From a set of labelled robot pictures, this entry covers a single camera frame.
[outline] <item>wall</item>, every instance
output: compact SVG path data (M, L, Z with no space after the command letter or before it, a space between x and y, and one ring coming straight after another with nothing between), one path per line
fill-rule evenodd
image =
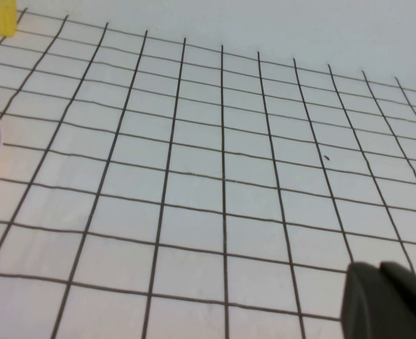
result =
M416 86L416 0L18 0L18 7Z

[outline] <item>black plastic object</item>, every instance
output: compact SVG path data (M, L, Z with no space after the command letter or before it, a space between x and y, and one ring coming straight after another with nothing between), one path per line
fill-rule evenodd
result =
M351 263L341 323L345 339L416 338L416 275L397 263Z

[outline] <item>grid paper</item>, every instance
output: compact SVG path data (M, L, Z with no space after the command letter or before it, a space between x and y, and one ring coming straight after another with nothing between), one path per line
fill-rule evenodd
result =
M416 272L416 90L362 75L19 11L0 338L341 338L351 261Z

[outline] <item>black object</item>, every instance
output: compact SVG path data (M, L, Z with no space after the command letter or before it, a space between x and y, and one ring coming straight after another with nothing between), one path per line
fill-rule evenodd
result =
M397 263L351 263L341 324L345 339L416 338L416 275Z

